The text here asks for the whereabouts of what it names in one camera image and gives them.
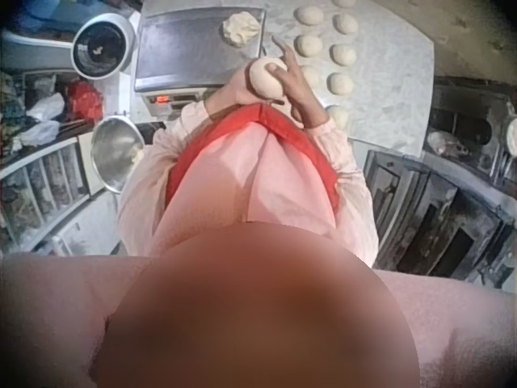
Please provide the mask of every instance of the dough ball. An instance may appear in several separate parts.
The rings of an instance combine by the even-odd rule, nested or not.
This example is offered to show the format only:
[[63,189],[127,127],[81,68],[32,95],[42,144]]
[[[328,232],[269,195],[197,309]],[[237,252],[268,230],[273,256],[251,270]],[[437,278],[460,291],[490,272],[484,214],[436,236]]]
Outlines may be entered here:
[[335,95],[349,95],[354,90],[354,82],[345,74],[334,73],[329,77],[329,89]]
[[332,2],[341,8],[350,8],[355,5],[355,0],[333,0]]
[[316,26],[323,23],[323,11],[317,6],[303,6],[296,10],[296,18],[307,26]]
[[286,71],[288,69],[284,61],[279,58],[260,58],[250,67],[251,86],[265,99],[281,99],[284,96],[284,88],[280,81],[266,70],[265,66],[268,63],[274,63]]
[[314,89],[320,84],[320,75],[316,69],[311,66],[302,66],[301,71],[304,74],[305,81],[307,81],[311,88]]
[[331,51],[332,59],[334,59],[334,62],[338,65],[352,66],[355,64],[355,61],[357,61],[355,50],[345,44],[336,44],[332,46]]
[[348,113],[343,107],[338,105],[332,105],[326,109],[330,117],[334,119],[338,129],[345,130],[348,123]]
[[232,46],[243,47],[260,32],[260,23],[250,12],[233,14],[223,22],[223,36]]
[[323,42],[317,36],[298,36],[296,50],[302,57],[315,57],[323,50]]
[[359,24],[352,15],[341,14],[336,18],[336,28],[342,34],[351,35],[359,30]]

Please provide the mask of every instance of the white countertop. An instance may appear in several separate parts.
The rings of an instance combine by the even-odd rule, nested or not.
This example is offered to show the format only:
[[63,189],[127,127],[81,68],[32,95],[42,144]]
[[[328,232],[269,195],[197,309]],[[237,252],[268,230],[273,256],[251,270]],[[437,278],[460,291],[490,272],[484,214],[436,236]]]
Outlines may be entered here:
[[[307,27],[294,19],[295,9],[317,5],[325,13],[321,26]],[[321,85],[315,93],[324,106],[342,105],[351,115],[350,138],[377,145],[403,154],[419,156],[422,152],[427,121],[431,109],[434,76],[434,47],[419,30],[392,12],[369,0],[358,0],[346,10],[359,22],[357,36],[339,34],[332,17],[345,10],[331,0],[147,0],[142,18],[168,11],[206,6],[252,6],[267,11],[263,46],[270,57],[280,56],[271,42],[277,35],[293,44],[302,33],[320,36],[324,51],[315,58],[298,57],[301,65],[312,65],[321,71]],[[330,46],[337,43],[354,47],[358,60],[350,68],[336,65],[330,59]],[[132,83],[137,63],[137,51],[132,61]],[[326,78],[333,72],[348,73],[355,89],[349,97],[332,95],[326,88]],[[143,101],[131,94],[130,117],[136,123],[152,121]]]

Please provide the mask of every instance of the stainless steel bowl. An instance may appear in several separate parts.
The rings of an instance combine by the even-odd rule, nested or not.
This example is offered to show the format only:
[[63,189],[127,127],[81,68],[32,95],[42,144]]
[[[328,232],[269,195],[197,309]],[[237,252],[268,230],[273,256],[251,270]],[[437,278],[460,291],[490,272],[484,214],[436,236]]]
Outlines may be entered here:
[[108,190],[120,194],[144,149],[137,127],[124,116],[109,116],[94,129],[91,160]]

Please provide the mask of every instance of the apron strap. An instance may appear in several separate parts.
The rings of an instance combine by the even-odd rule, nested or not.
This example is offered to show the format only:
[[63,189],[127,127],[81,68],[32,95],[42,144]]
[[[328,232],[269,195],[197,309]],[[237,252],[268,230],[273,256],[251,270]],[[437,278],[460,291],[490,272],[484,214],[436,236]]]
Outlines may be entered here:
[[264,103],[256,103],[239,108],[228,114],[221,121],[210,124],[203,133],[187,145],[186,149],[179,155],[176,165],[170,169],[166,186],[165,206],[167,207],[170,203],[188,168],[204,148],[224,135],[245,128],[250,122],[261,124],[269,132],[293,145],[309,158],[322,178],[330,204],[335,211],[339,205],[339,195],[336,191],[338,176],[329,161],[311,139],[283,113]]

